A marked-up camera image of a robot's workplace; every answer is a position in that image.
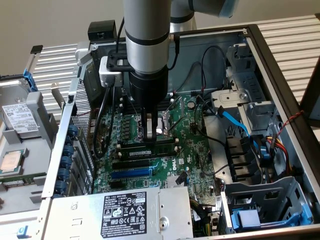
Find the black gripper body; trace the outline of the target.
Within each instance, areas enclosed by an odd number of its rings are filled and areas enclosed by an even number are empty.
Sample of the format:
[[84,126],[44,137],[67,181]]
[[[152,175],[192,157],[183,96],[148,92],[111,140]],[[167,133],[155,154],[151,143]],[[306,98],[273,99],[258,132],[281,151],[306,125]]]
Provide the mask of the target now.
[[152,74],[130,72],[129,89],[134,101],[147,112],[152,112],[167,95],[168,76],[167,66]]

